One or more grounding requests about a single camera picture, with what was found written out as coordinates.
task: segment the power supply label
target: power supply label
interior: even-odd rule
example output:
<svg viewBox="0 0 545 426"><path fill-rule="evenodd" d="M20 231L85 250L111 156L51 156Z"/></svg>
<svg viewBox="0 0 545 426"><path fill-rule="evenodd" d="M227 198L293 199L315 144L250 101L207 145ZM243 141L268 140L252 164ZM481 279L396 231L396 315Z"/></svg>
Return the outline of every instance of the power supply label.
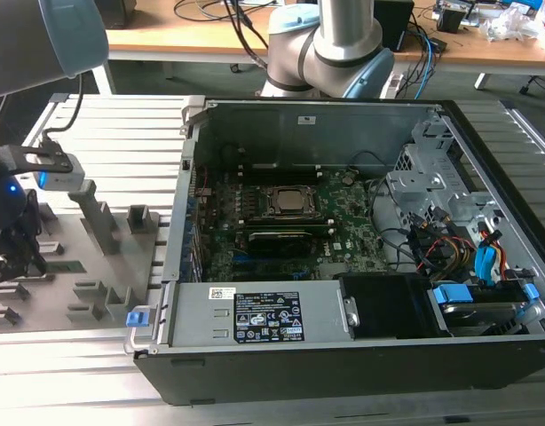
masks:
<svg viewBox="0 0 545 426"><path fill-rule="evenodd" d="M302 342L300 296L296 291L236 294L233 337L237 343Z"/></svg>

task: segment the motherboard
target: motherboard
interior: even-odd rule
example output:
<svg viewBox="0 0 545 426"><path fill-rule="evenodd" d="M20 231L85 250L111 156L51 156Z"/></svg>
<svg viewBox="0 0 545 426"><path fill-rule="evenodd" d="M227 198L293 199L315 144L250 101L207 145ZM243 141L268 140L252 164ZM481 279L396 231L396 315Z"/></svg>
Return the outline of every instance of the motherboard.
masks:
<svg viewBox="0 0 545 426"><path fill-rule="evenodd" d="M387 269L366 217L368 182L357 172L199 175L202 281L331 280Z"/></svg>

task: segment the blue light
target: blue light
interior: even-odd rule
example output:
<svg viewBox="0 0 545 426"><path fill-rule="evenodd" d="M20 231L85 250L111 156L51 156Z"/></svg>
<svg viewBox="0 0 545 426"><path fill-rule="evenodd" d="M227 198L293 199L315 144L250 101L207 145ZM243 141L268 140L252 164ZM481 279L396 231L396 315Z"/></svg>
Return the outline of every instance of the blue light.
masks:
<svg viewBox="0 0 545 426"><path fill-rule="evenodd" d="M45 181L48 180L48 174L46 172L41 172L40 177L38 179L38 186L43 188L45 186Z"/></svg>

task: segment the desk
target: desk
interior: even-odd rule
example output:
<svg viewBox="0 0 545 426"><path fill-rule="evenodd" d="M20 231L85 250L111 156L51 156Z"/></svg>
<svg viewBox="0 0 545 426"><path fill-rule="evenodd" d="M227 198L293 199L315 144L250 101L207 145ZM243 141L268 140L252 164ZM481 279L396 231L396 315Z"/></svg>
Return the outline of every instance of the desk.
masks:
<svg viewBox="0 0 545 426"><path fill-rule="evenodd" d="M185 62L250 63L229 21L190 22L174 15L176 0L138 0L137 10L128 29L107 31L109 58L126 60L159 60ZM422 8L433 0L415 0L418 16ZM256 29L266 37L272 8L251 13ZM211 6L210 12L225 14L220 5ZM180 9L185 16L200 18L195 4ZM535 46L535 40L524 42L508 40L489 43L477 28L461 29L458 34L436 33L436 23L420 16L419 24L427 32L448 43L438 66L440 69L462 73L484 73L477 88L486 82L486 75L545 75L545 51ZM259 55L266 50L253 34L244 32ZM404 71L420 58L420 46L408 37L403 51L395 54L396 73ZM99 92L115 91L108 67L96 68Z"/></svg>

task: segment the cpu socket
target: cpu socket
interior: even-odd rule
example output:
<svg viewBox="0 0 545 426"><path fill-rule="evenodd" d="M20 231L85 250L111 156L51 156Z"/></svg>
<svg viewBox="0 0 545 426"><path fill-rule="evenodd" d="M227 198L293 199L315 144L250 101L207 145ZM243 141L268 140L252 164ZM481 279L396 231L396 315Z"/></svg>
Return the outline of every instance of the cpu socket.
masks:
<svg viewBox="0 0 545 426"><path fill-rule="evenodd" d="M317 216L313 194L309 186L267 188L267 211L263 216Z"/></svg>

